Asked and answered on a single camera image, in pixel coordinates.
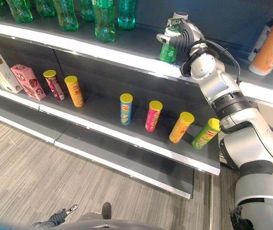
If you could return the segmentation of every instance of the yellow lid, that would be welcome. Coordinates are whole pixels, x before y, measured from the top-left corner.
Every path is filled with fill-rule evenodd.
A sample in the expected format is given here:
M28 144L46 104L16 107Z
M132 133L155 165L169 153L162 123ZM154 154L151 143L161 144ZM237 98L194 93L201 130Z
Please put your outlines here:
M121 102L124 102L124 103L130 103L132 102L132 95L129 94L129 93L123 93L121 96L120 96L120 100Z
M52 78L52 77L54 77L56 74L57 74L57 72L56 72L55 70L52 70L52 69L46 70L46 71L43 73L44 77L46 77L46 78Z
M160 111L163 107L162 103L159 102L159 101L151 101L149 103L149 107L153 110L157 110L157 111Z
M71 75L71 76L67 76L66 78L64 78L64 81L65 81L65 83L76 83L76 82L78 82L78 79L76 76Z
M182 112L180 114L180 118L187 123L193 123L195 118L193 116L193 114L189 113L189 112Z
M208 125L210 126L210 128L219 131L219 120L216 118L210 118L208 120Z

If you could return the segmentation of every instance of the store shelf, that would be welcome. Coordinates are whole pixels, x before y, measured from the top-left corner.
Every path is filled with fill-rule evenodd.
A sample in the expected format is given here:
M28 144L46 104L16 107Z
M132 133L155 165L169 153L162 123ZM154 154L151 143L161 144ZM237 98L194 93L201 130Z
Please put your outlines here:
M0 36L97 59L173 81L197 85L192 78L181 76L177 65L159 61L161 44L156 40L156 34L161 31L157 29L149 30L142 26L137 26L132 31L117 29L114 43L101 43L95 38L94 23L84 22L79 13L77 17L80 28L74 32L61 31L56 17L40 18L35 11L33 11L34 21L23 24L14 21L9 9L1 9L1 15ZM242 91L248 99L273 107L273 72L265 77L251 73L248 70L250 62L247 61L247 56L241 58L242 53L234 52L242 69L243 82L240 85ZM228 64L225 64L226 71L235 77L235 69Z
M193 196L194 169L105 135L70 126L55 145L184 198Z
M12 93L8 90L3 90L0 86L0 96L10 99L19 104L23 104L35 110L38 110L40 106L39 102L27 96L24 90L20 91L19 93Z
M177 144L169 141L169 134L176 120L161 117L154 132L145 129L147 112L133 108L131 124L120 123L119 102L95 94L85 96L83 107L75 107L70 98L57 102L53 95L41 101L40 111L66 119L77 125L103 133L138 148L152 151L163 157L190 167L219 175L220 163L217 137L203 149L194 149L190 142L200 131L192 125L184 139Z
M1 97L0 121L52 144L71 125Z

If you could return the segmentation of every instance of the person's foot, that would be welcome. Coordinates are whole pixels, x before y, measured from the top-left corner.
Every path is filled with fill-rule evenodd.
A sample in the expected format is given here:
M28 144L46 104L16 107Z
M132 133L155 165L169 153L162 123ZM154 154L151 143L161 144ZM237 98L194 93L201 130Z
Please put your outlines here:
M102 206L102 217L103 219L111 219L111 204L109 202L106 202Z

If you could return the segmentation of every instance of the floor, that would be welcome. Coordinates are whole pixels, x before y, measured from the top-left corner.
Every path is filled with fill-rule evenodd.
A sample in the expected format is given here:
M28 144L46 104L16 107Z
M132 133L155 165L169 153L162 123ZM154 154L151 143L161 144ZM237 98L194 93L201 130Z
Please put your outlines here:
M231 229L238 174L222 167L213 176L213 229ZM209 174L196 171L194 198L181 198L59 149L0 122L0 220L24 226L46 221L79 204L66 222L113 206L114 219L151 223L166 230L208 229Z

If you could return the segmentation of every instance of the snack box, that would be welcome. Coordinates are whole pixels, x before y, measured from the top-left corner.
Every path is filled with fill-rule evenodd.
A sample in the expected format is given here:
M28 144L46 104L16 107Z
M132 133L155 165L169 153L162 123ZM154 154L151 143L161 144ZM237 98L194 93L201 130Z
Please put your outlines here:
M23 90L16 77L0 54L0 86L14 93Z
M11 70L29 97L39 101L46 97L46 94L30 67L17 64L11 67Z

